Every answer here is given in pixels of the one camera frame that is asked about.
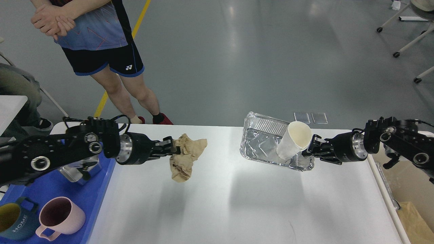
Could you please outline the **person's right hand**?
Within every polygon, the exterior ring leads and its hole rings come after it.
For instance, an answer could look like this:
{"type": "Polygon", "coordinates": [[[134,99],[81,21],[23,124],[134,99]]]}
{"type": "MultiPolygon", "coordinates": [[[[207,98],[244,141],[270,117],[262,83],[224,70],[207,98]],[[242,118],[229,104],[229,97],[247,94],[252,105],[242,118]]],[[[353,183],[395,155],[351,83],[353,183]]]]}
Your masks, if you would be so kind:
{"type": "Polygon", "coordinates": [[[48,0],[31,0],[31,3],[36,8],[31,23],[42,33],[53,37],[60,30],[55,18],[60,15],[68,17],[65,9],[52,5],[48,0]]]}

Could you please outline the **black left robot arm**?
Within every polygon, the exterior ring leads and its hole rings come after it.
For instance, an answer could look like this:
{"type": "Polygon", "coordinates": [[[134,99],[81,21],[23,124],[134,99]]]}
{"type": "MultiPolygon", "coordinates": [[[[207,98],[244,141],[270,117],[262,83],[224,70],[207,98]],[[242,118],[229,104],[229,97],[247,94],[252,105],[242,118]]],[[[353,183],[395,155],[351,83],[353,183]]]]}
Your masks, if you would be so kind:
{"type": "Polygon", "coordinates": [[[28,186],[53,170],[100,153],[120,165],[141,165],[181,153],[172,137],[150,140],[145,134],[130,132],[131,123],[119,127],[119,118],[121,115],[112,119],[88,117],[67,127],[64,134],[30,136],[1,144],[1,186],[28,186]]]}

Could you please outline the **person's left hand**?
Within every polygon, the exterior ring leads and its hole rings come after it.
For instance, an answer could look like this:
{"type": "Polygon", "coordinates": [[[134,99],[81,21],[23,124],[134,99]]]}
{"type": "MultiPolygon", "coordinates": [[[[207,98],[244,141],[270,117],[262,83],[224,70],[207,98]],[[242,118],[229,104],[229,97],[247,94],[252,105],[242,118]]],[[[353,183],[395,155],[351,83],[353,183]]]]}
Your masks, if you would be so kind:
{"type": "Polygon", "coordinates": [[[55,19],[59,27],[59,31],[53,35],[53,38],[56,41],[59,39],[59,37],[65,37],[67,35],[67,32],[71,31],[76,26],[75,21],[69,17],[60,15],[57,16],[55,19]]]}

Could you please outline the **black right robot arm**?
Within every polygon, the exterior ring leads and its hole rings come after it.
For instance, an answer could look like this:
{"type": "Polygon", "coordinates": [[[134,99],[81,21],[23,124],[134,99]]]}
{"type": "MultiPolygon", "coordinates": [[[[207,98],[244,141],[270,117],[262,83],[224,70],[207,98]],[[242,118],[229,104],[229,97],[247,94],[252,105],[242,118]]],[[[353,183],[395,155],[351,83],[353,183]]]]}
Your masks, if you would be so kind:
{"type": "Polygon", "coordinates": [[[314,134],[310,145],[302,151],[302,156],[313,156],[323,162],[341,165],[343,162],[361,162],[369,154],[377,154],[381,144],[388,153],[389,162],[383,167],[390,169],[401,157],[429,176],[433,183],[433,137],[419,133],[418,119],[398,120],[395,117],[368,120],[363,129],[354,128],[351,132],[323,139],[314,134]]]}

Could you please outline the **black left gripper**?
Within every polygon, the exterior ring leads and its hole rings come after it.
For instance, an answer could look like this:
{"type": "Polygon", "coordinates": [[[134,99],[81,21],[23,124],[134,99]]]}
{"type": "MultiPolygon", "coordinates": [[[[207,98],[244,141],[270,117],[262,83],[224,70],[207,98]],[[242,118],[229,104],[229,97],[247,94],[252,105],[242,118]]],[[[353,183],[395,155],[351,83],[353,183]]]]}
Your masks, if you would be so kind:
{"type": "Polygon", "coordinates": [[[141,165],[147,161],[178,155],[180,147],[175,144],[171,136],[162,141],[153,141],[144,134],[128,132],[120,136],[120,151],[115,159],[120,165],[141,165]]]}

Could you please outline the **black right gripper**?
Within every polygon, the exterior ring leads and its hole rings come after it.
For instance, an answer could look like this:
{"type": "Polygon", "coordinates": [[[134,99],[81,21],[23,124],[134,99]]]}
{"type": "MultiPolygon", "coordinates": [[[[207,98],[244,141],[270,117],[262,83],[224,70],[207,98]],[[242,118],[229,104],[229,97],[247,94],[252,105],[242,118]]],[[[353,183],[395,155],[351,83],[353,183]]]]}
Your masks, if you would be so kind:
{"type": "Polygon", "coordinates": [[[341,165],[343,162],[361,162],[367,159],[364,148],[364,135],[358,131],[338,134],[333,138],[323,139],[314,134],[310,151],[302,151],[302,156],[320,159],[323,162],[341,165]]]}

